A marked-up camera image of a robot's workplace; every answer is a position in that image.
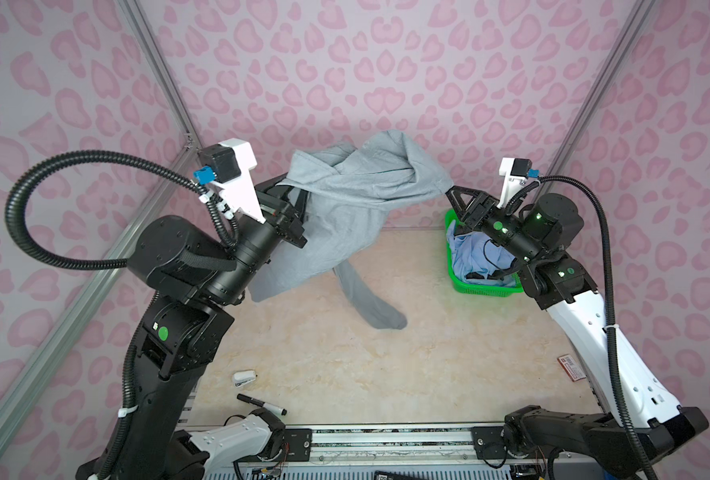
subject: light blue clothing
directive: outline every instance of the light blue clothing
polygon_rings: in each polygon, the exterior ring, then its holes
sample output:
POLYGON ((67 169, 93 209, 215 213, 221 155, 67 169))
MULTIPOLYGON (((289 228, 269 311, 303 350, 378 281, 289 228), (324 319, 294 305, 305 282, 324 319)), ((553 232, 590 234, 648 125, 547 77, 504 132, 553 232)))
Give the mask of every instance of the light blue clothing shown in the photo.
POLYGON ((515 286, 517 284, 512 275, 507 275, 503 280, 468 279, 467 274, 473 272, 488 276, 496 270, 505 270, 509 268, 514 257, 505 249, 491 242, 486 245, 486 241, 491 237, 483 232, 454 236, 455 227, 456 220, 448 226, 446 238, 448 246, 451 247, 451 267, 456 278, 473 285, 515 286))

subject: black marker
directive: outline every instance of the black marker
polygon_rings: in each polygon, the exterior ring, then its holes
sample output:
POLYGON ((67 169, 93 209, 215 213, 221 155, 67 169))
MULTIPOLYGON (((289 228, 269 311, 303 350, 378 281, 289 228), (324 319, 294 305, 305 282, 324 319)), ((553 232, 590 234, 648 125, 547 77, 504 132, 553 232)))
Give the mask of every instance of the black marker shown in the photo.
POLYGON ((271 403, 262 402, 261 400, 251 398, 248 395, 243 395, 242 393, 237 394, 237 399, 245 403, 250 403, 251 405, 255 405, 257 407, 264 407, 277 416, 285 415, 288 413, 288 410, 284 408, 280 408, 277 405, 273 405, 271 403))

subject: blue connector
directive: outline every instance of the blue connector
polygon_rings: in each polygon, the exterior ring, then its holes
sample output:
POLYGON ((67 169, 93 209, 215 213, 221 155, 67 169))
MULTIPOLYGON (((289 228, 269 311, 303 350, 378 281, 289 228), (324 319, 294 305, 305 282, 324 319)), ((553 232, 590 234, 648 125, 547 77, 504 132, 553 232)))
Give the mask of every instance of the blue connector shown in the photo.
POLYGON ((216 179, 214 169, 212 169, 211 167, 203 167, 199 170, 196 170, 194 176, 197 180, 197 183, 200 185, 206 185, 207 183, 212 182, 216 179))

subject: wire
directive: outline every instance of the wire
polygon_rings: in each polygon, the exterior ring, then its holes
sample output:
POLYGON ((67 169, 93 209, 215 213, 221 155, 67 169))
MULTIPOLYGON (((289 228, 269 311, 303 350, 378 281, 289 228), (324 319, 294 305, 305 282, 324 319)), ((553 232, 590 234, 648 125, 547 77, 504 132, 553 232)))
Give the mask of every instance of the wire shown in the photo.
POLYGON ((235 476, 237 477, 237 480, 245 480, 243 478, 243 474, 240 473, 240 466, 237 464, 237 460, 232 462, 232 468, 235 469, 235 476))
POLYGON ((484 443, 483 448, 480 451, 480 455, 483 456, 483 461, 485 462, 485 465, 493 468, 494 470, 499 470, 501 467, 504 466, 505 463, 507 463, 507 446, 501 442, 484 443), (491 465, 490 463, 488 463, 488 460, 485 458, 485 455, 483 455, 485 451, 492 446, 501 446, 504 449, 504 457, 502 458, 502 463, 498 465, 491 465))
POLYGON ((491 239, 489 238, 489 239, 486 240, 485 243, 483 244, 483 256, 485 257, 485 260, 486 260, 489 264, 492 264, 492 265, 494 265, 494 266, 496 267, 496 270, 503 270, 503 268, 501 268, 499 265, 494 264, 493 262, 491 262, 490 259, 488 258, 488 255, 485 254, 485 247, 486 247, 486 245, 488 245, 488 242, 492 242, 492 241, 493 241, 493 240, 491 240, 491 239))
MULTIPOLYGON (((41 261, 46 265, 68 270, 113 270, 126 267, 128 264, 127 258, 81 260, 49 252, 32 238, 27 228, 26 219, 24 218, 27 211, 27 203, 34 189, 37 188, 43 180, 64 168, 95 163, 119 164, 139 168, 140 170, 145 170, 165 178, 176 185, 192 190, 198 195, 209 193, 206 186, 198 185, 169 168, 161 167, 158 164, 154 164, 143 158, 134 157, 133 155, 107 150, 79 150, 56 155, 55 157, 43 160, 27 170, 11 188, 11 193, 8 195, 8 200, 5 203, 5 227, 8 229, 8 234, 11 236, 12 240, 14 240, 14 243, 21 248, 25 254, 30 255, 35 260, 41 261)), ((222 221, 219 207, 216 206, 216 198, 218 197, 218 195, 210 196, 208 203, 206 203, 208 213, 211 220, 214 222, 216 233, 219 235, 222 244, 226 248, 233 248, 236 245, 238 235, 237 222, 234 221, 234 219, 230 221, 230 225, 232 226, 231 236, 222 221)))
POLYGON ((547 478, 549 480, 555 480, 554 461, 558 458, 560 452, 563 451, 564 450, 562 448, 552 448, 552 451, 549 453, 549 458, 547 458, 547 478))
MULTIPOLYGON (((160 292, 156 290, 155 293, 152 295, 152 300, 150 300, 150 304, 147 306, 147 310, 144 312, 145 315, 147 315, 147 313, 152 308, 152 305, 154 305, 159 298, 160 292)), ((139 337, 139 332, 141 332, 142 329, 142 322, 139 322, 136 327, 136 331, 134 331, 134 336, 130 340, 128 349, 125 351, 125 358, 123 360, 123 376, 121 380, 123 393, 123 408, 132 408, 137 405, 136 375, 134 374, 134 363, 136 361, 137 354, 136 341, 139 337)), ((96 478, 98 478, 99 480, 104 480, 104 478, 110 476, 110 474, 112 473, 114 465, 118 460, 118 456, 120 455, 120 450, 125 445, 125 440, 126 437, 128 437, 128 433, 130 431, 130 424, 133 419, 133 414, 118 418, 117 432, 114 436, 111 445, 106 450, 107 455, 104 457, 104 461, 101 463, 99 471, 96 474, 96 478)))
POLYGON ((282 465, 286 462, 286 458, 288 458, 288 451, 290 450, 290 446, 287 443, 283 443, 283 445, 280 446, 280 449, 283 450, 283 459, 270 468, 262 468, 262 473, 272 472, 275 468, 278 467, 280 467, 281 472, 283 471, 282 465))
POLYGON ((538 447, 538 449, 539 449, 539 453, 542 454, 542 462, 544 463, 544 471, 546 472, 547 471, 547 457, 544 456, 544 450, 542 450, 542 447, 538 447))
POLYGON ((224 420, 224 426, 226 427, 226 423, 227 423, 229 420, 231 420, 232 418, 235 418, 235 417, 242 418, 243 420, 245 420, 245 418, 246 418, 245 415, 237 415, 237 414, 235 414, 235 415, 230 415, 230 416, 228 416, 228 417, 226 418, 226 420, 224 420))
MULTIPOLYGON (((581 190, 581 192, 590 199, 592 206, 595 209, 595 213, 598 216, 598 222, 600 224, 600 242, 602 243, 603 249, 603 280, 605 288, 605 319, 606 326, 612 326, 616 324, 616 312, 614 310, 614 274, 613 265, 610 258, 610 235, 608 232, 608 221, 605 217, 605 212, 603 211, 602 205, 598 197, 590 190, 587 185, 582 184, 579 180, 571 177, 565 177, 563 175, 548 175, 545 177, 539 177, 539 182, 531 182, 530 184, 523 187, 522 190, 517 192, 507 205, 504 207, 504 213, 507 215, 512 215, 514 211, 523 203, 523 198, 531 192, 532 190, 539 187, 544 182, 561 182, 564 184, 569 184, 581 190)), ((627 439, 632 447, 633 454, 637 457, 638 463, 643 467, 643 472, 645 473, 648 480, 657 480, 658 476, 654 471, 654 468, 650 464, 648 459, 648 454, 643 449, 643 444, 640 443, 640 438, 635 431, 635 427, 632 424, 632 418, 630 417, 629 409, 627 408, 627 402, 624 399, 624 390, 621 388, 621 377, 619 374, 619 357, 616 346, 616 329, 607 328, 606 330, 606 342, 608 350, 608 377, 610 379, 610 387, 614 393, 614 401, 616 402, 616 408, 619 412, 619 420, 621 420, 621 426, 624 428, 624 432, 627 434, 627 439)))

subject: marble floor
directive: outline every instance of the marble floor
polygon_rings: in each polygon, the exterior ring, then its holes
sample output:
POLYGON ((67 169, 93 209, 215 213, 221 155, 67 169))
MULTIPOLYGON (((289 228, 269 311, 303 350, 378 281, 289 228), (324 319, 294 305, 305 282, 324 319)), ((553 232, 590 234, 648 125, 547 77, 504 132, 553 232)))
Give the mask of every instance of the marble floor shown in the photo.
POLYGON ((287 408, 287 425, 501 421, 529 404, 598 412, 588 381, 572 382, 558 363, 572 353, 558 325, 522 293, 457 293, 443 245, 439 230, 388 230, 352 258, 406 314, 404 330, 371 328, 333 274, 229 308, 235 323, 200 380, 189 425, 247 414, 239 392, 287 408), (258 379, 237 389, 239 370, 258 379))

